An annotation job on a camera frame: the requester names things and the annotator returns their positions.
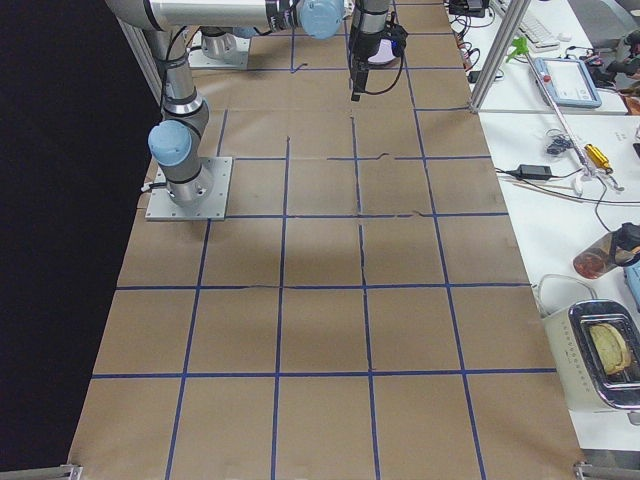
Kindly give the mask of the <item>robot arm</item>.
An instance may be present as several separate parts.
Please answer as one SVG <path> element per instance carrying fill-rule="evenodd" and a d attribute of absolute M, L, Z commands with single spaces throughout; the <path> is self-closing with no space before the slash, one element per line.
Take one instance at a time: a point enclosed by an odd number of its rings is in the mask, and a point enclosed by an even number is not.
<path fill-rule="evenodd" d="M 333 37 L 351 22 L 351 99 L 369 94 L 371 59 L 396 27 L 387 1 L 110 1 L 141 69 L 157 90 L 161 121 L 148 135 L 159 179 L 143 186 L 150 220 L 221 220 L 233 161 L 199 152 L 210 106 L 195 84 L 205 73 L 247 68 L 251 42 L 283 31 Z"/>
<path fill-rule="evenodd" d="M 238 20 L 200 26 L 189 43 L 192 70 L 246 70 L 249 63 L 252 26 Z"/>

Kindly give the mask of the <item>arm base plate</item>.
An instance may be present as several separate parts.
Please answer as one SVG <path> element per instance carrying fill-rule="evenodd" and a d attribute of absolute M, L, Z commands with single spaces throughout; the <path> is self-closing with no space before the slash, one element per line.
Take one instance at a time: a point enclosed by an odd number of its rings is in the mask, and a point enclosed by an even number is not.
<path fill-rule="evenodd" d="M 149 200 L 145 218 L 148 221 L 224 221 L 232 177 L 232 157 L 200 157 L 201 170 L 184 184 L 168 182 L 158 170 L 147 190 Z"/>
<path fill-rule="evenodd" d="M 251 41 L 232 34 L 198 34 L 189 47 L 192 70 L 246 70 Z"/>

